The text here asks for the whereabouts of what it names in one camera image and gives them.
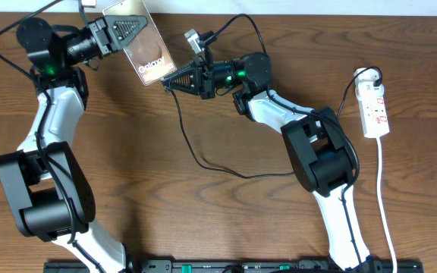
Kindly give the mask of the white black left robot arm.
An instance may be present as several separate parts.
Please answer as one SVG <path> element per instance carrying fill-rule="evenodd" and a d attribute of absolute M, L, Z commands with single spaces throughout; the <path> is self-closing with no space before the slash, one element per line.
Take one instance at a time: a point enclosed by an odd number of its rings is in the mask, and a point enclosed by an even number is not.
<path fill-rule="evenodd" d="M 14 24 L 39 106 L 25 140 L 0 156 L 0 182 L 17 229 L 64 247 L 90 272 L 142 268 L 96 220 L 93 191 L 71 149 L 89 96 L 83 67 L 121 51 L 147 23 L 143 15 L 107 15 L 83 28 L 35 16 Z"/>

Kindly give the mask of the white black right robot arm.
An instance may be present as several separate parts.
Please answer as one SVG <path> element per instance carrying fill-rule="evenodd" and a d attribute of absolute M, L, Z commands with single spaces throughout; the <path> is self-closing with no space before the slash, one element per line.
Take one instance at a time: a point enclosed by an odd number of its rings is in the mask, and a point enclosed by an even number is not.
<path fill-rule="evenodd" d="M 166 89 L 212 99 L 234 90 L 237 112 L 280 133 L 302 187 L 319 205 L 329 239 L 329 257 L 343 271 L 366 271 L 369 250 L 354 208 L 359 160 L 330 108 L 305 108 L 271 88 L 269 56 L 256 52 L 230 61 L 198 55 L 162 78 Z"/>

